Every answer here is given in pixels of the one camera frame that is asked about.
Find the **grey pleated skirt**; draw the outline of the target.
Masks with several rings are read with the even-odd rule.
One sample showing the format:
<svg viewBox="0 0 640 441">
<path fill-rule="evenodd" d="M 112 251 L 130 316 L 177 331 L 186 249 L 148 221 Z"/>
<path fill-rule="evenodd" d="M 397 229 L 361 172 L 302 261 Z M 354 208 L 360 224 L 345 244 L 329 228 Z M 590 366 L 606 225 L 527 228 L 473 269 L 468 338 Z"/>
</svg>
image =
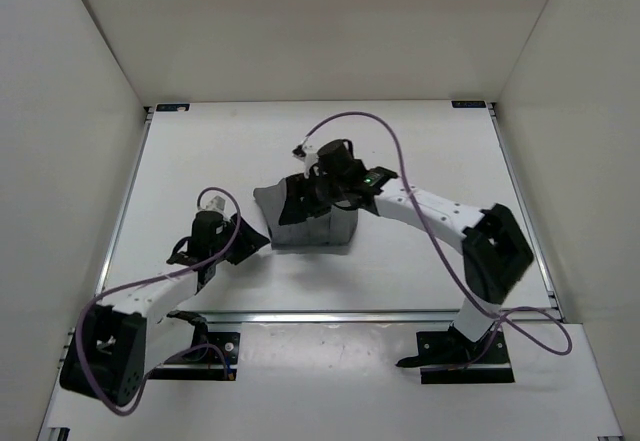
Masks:
<svg viewBox="0 0 640 441">
<path fill-rule="evenodd" d="M 358 226 L 358 212 L 331 207 L 331 211 L 319 218 L 303 223 L 280 226 L 278 219 L 284 205 L 285 178 L 277 184 L 256 187 L 254 200 L 267 226 L 274 248 L 340 247 L 348 245 Z"/>
</svg>

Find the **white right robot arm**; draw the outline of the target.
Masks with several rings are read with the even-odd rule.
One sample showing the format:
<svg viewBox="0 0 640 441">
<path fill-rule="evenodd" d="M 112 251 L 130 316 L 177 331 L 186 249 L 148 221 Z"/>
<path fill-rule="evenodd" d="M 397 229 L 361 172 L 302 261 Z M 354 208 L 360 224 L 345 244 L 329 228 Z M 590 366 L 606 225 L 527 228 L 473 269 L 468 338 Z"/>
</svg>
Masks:
<svg viewBox="0 0 640 441">
<path fill-rule="evenodd" d="M 449 352 L 465 362 L 480 354 L 506 297 L 534 260 L 512 211 L 502 204 L 464 205 L 419 189 L 393 170 L 367 168 L 348 139 L 318 150 L 300 144 L 293 155 L 304 170 L 285 180 L 279 224 L 299 224 L 334 208 L 363 210 L 444 242 L 462 256 L 464 269 L 465 300 L 450 327 Z"/>
</svg>

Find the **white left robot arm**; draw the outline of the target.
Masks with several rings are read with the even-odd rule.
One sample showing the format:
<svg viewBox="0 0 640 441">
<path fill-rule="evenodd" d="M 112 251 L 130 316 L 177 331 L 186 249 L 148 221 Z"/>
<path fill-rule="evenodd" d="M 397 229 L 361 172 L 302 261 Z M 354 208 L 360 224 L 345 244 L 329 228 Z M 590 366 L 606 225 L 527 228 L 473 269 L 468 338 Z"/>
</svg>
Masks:
<svg viewBox="0 0 640 441">
<path fill-rule="evenodd" d="M 61 388 L 102 401 L 125 416 L 139 403 L 152 371 L 175 358 L 197 359 L 221 348 L 209 343 L 203 316 L 179 309 L 214 277 L 219 264 L 238 265 L 269 245 L 238 215 L 200 211 L 167 263 L 178 266 L 153 283 L 114 289 L 85 307 L 59 375 Z"/>
</svg>

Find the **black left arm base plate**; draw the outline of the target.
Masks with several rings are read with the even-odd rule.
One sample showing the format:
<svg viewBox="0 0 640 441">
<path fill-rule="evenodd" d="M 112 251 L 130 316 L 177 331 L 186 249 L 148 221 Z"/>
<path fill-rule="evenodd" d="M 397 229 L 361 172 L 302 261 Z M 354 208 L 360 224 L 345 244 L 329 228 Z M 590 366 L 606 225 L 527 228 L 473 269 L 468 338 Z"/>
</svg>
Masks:
<svg viewBox="0 0 640 441">
<path fill-rule="evenodd" d="M 146 331 L 144 371 L 150 379 L 234 381 L 241 333 L 194 311 L 173 310 Z"/>
</svg>

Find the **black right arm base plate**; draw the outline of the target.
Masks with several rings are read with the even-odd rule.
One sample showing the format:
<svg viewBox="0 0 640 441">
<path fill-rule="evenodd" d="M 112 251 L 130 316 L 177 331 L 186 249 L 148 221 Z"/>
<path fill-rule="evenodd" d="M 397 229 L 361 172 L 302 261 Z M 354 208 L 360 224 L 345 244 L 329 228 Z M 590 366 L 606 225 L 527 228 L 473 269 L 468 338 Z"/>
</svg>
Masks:
<svg viewBox="0 0 640 441">
<path fill-rule="evenodd" d="M 401 369 L 418 368 L 423 385 L 512 384 L 515 375 L 500 330 L 471 342 L 453 328 L 416 333 L 417 354 L 400 359 Z"/>
</svg>

